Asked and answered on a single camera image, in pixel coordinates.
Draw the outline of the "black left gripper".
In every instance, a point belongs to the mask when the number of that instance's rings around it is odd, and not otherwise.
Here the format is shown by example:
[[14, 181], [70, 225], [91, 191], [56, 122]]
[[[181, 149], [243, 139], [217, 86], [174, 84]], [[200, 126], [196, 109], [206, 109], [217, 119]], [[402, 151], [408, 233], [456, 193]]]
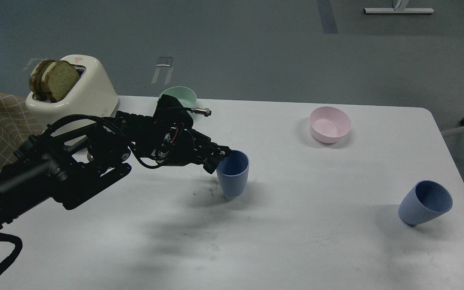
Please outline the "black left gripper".
[[194, 129], [172, 130], [164, 136], [152, 156], [160, 166], [202, 165], [212, 174], [218, 162], [230, 156], [230, 147], [216, 145], [211, 138]]

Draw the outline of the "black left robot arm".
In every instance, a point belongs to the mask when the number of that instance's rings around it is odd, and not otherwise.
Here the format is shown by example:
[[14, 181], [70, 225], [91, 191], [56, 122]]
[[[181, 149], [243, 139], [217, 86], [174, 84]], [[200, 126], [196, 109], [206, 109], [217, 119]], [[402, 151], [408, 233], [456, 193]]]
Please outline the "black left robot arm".
[[20, 237], [1, 232], [4, 224], [48, 198], [75, 209], [127, 176], [129, 156], [148, 169], [196, 164], [214, 173], [231, 149], [194, 130], [191, 113], [208, 117], [211, 110], [184, 107], [164, 94], [151, 117], [70, 114], [29, 136], [14, 152], [17, 161], [0, 172], [0, 242], [14, 245], [0, 262], [0, 276], [23, 248]]

